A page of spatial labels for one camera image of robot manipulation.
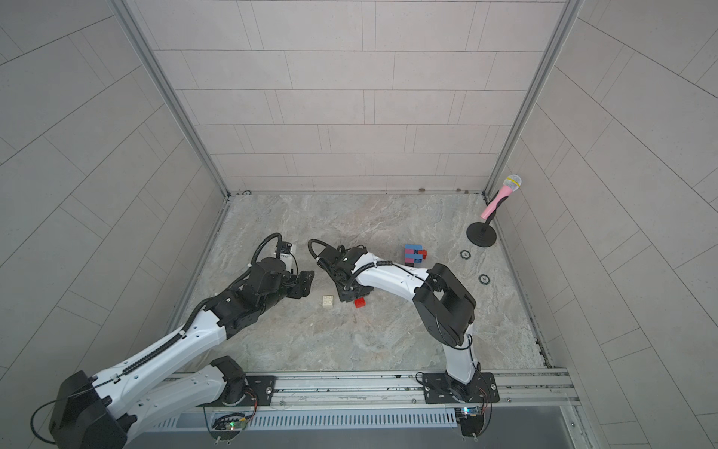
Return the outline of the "small blue lego brick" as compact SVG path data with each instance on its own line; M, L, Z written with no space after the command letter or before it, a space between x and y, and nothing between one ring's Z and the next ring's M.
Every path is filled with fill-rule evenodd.
M424 256L422 254L406 254L405 264L407 266L416 267L423 263Z

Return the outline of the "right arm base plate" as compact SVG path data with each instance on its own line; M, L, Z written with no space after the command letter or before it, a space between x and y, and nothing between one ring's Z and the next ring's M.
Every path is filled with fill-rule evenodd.
M417 382L424 389L427 404L500 402L495 376L491 372L475 372L472 379L463 384L448 373L417 372Z

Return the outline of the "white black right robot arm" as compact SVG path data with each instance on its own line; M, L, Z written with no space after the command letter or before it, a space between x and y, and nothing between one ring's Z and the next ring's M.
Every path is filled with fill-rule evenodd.
M463 403L488 401L470 336L477 302L447 266L407 267L377 257L364 245L333 247L319 239L310 239L308 250L335 284L341 301L355 302L379 289L413 304L446 357L441 380L427 373L417 375L424 389Z

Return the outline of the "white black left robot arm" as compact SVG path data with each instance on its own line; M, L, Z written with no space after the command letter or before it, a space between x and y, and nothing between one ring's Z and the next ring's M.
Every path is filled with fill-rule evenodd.
M48 445L59 448L123 448L140 434L191 408L244 401L256 409L258 392L243 368L225 355L176 381L168 376L192 359L256 323L282 299L308 297L313 271L300 271L290 243L276 243L272 256L252 255L248 269L221 293L203 299L185 323L136 355L95 375L82 370L60 385L52 408Z

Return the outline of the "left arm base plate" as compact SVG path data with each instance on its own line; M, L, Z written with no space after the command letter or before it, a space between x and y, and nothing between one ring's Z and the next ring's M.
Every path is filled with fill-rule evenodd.
M218 400L205 403L207 407L269 406L276 387L276 376L250 375L244 380L230 381Z

